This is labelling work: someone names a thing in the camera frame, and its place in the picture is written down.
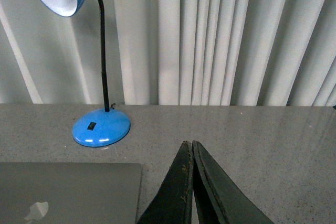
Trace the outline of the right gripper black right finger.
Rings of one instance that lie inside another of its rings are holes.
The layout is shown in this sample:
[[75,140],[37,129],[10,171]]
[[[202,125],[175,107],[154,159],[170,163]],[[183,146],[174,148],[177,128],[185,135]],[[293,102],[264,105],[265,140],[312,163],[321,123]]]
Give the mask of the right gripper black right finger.
[[200,142],[194,141],[192,149],[193,191],[199,223],[273,223]]

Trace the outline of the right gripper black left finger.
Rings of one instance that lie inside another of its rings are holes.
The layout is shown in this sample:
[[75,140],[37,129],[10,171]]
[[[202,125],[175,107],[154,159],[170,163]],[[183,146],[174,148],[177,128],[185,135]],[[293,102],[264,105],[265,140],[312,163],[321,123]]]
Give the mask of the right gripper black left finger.
[[194,155],[184,141],[163,182],[138,223],[191,223]]

